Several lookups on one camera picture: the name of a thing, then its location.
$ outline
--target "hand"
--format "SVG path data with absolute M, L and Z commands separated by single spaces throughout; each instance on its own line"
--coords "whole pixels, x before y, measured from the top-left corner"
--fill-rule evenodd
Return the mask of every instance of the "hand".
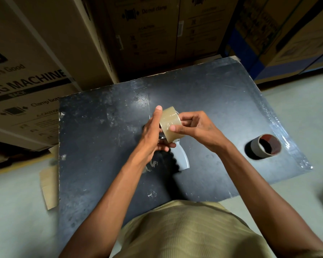
M 162 129 L 159 128 L 160 117 L 162 116 L 163 108 L 157 106 L 154 110 L 153 116 L 144 126 L 141 139 L 132 153 L 132 157 L 146 165 L 152 160 L 153 154 L 156 150 L 164 150 L 168 152 L 170 147 L 176 147 L 175 143 L 168 144 L 166 140 L 159 139 L 159 133 Z
M 179 115 L 182 125 L 171 125 L 169 130 L 192 136 L 210 151 L 217 153 L 229 140 L 213 124 L 203 111 L 182 112 Z

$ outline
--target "person's right arm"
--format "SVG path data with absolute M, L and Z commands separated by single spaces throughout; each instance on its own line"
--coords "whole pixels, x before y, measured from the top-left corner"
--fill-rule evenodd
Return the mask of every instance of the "person's right arm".
M 323 242 L 302 217 L 263 179 L 203 111 L 179 114 L 182 125 L 170 130 L 190 135 L 216 153 L 256 225 L 277 257 L 323 250 Z

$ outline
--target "person's right hand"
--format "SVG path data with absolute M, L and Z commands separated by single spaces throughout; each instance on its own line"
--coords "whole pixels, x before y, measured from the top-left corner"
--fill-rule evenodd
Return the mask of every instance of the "person's right hand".
M 178 116 L 182 125 L 171 125 L 169 128 L 170 131 L 192 136 L 210 151 L 215 153 L 218 153 L 218 149 L 221 149 L 229 142 L 205 112 L 182 112 Z

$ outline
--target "black tabletop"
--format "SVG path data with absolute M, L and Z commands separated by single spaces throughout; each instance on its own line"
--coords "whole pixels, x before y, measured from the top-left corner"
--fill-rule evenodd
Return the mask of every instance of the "black tabletop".
M 60 99 L 59 244 L 63 248 L 109 188 L 157 105 L 203 110 L 269 182 L 312 169 L 240 62 L 224 58 Z M 247 143 L 275 134 L 281 153 L 249 158 Z M 190 168 L 156 152 L 129 205 L 124 224 L 173 199 L 220 201 L 238 195 L 221 160 L 191 137 L 180 141 Z

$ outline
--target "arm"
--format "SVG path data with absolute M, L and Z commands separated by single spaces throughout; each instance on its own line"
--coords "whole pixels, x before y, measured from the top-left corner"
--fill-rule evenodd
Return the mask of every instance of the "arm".
M 95 209 L 73 234 L 60 257 L 109 257 L 121 230 L 123 219 L 134 195 L 144 166 L 156 150 L 175 147 L 159 142 L 162 107 L 144 126 L 142 138 Z
M 323 250 L 323 242 L 302 217 L 263 179 L 238 149 L 202 112 L 183 112 L 171 131 L 194 137 L 216 153 L 259 230 L 277 257 Z

